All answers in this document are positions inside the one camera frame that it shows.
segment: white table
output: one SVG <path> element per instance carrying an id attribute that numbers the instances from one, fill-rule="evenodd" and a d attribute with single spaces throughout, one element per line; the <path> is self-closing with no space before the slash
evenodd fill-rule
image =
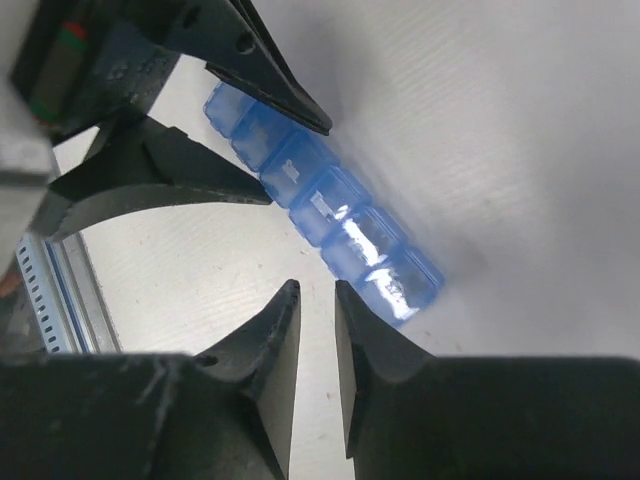
<path id="1" fill-rule="evenodd" d="M 448 275 L 410 338 L 436 354 L 638 356 L 638 2 L 255 3 L 346 163 Z M 236 161 L 201 114 L 215 83 L 183 58 L 152 113 Z M 291 478 L 352 478 L 332 278 L 284 211 L 178 207 L 85 239 L 130 351 L 200 351 L 299 279 Z"/>

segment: black plastic part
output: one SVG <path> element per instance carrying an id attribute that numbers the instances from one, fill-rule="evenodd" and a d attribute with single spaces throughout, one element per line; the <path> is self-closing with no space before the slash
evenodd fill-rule
<path id="1" fill-rule="evenodd" d="M 435 358 L 336 284 L 356 478 L 640 478 L 640 364 Z"/>
<path id="2" fill-rule="evenodd" d="M 97 142 L 100 145 L 92 151 L 98 153 L 49 185 L 32 222 L 33 232 L 57 241 L 96 223 L 151 208 L 271 203 L 258 180 L 152 118 Z"/>
<path id="3" fill-rule="evenodd" d="M 158 3 L 161 12 L 149 16 Z M 329 133 L 331 119 L 296 81 L 250 0 L 130 0 L 127 18 L 155 43 L 206 60 L 207 70 L 230 85 Z"/>
<path id="4" fill-rule="evenodd" d="M 54 145 L 113 115 L 135 120 L 146 115 L 180 56 L 155 45 L 121 16 L 124 0 L 41 0 L 11 79 L 27 104 L 38 103 L 39 85 L 54 89 L 60 78 L 68 88 L 56 92 L 62 106 L 54 118 L 41 120 Z M 79 69 L 65 64 L 47 71 L 47 61 L 60 41 L 65 22 L 85 32 L 86 48 Z"/>
<path id="5" fill-rule="evenodd" d="M 172 355 L 0 359 L 0 477 L 288 477 L 300 290 L 198 362 Z"/>
<path id="6" fill-rule="evenodd" d="M 71 46 L 69 24 L 85 34 Z M 56 145 L 149 113 L 180 53 L 309 128 L 331 128 L 248 1 L 40 0 L 11 79 Z"/>

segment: blue pill organizer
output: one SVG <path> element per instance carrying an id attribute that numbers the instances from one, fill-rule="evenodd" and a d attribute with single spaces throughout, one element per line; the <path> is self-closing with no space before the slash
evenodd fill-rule
<path id="1" fill-rule="evenodd" d="M 204 113 L 334 276 L 380 318 L 399 328 L 435 300 L 442 273 L 318 136 L 225 83 Z"/>

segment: screw hole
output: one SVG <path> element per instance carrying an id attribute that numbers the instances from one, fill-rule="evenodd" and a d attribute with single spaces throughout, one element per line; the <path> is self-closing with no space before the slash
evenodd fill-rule
<path id="1" fill-rule="evenodd" d="M 198 358 L 198 363 L 203 367 L 213 367 L 217 365 L 220 360 L 215 355 L 205 355 Z"/>
<path id="2" fill-rule="evenodd" d="M 187 10 L 187 13 L 184 16 L 184 20 L 182 21 L 182 27 L 185 30 L 189 30 L 193 28 L 200 20 L 200 13 L 202 12 L 202 7 L 200 5 L 196 5 L 195 7 L 191 7 Z"/>
<path id="3" fill-rule="evenodd" d="M 256 48 L 256 42 L 253 40 L 253 35 L 249 32 L 243 33 L 238 37 L 236 42 L 236 50 L 240 55 L 248 55 Z"/>

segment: green marking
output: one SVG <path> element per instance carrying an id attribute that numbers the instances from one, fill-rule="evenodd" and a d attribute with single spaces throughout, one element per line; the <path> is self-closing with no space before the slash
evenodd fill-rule
<path id="1" fill-rule="evenodd" d="M 60 39 L 61 42 L 70 46 L 74 50 L 83 52 L 87 49 L 87 44 L 84 42 L 84 40 L 76 37 L 69 30 L 61 30 L 58 38 Z"/>
<path id="2" fill-rule="evenodd" d="M 39 119 L 44 120 L 47 123 L 53 123 L 56 121 L 57 115 L 38 102 L 31 102 L 30 107 L 31 112 Z"/>

